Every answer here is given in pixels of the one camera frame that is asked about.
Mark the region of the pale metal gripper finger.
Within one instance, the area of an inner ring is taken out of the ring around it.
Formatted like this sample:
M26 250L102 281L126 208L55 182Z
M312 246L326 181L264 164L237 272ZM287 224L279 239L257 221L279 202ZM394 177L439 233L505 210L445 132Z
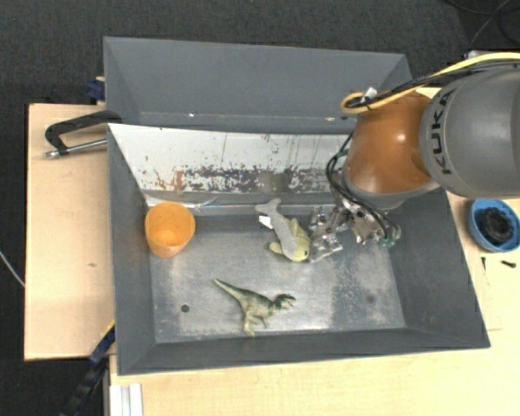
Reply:
M310 263L317 263L343 250L343 246L334 233L323 234L312 239L309 247Z
M309 234L328 235L337 234L345 230L345 209L342 207L317 206L310 215Z

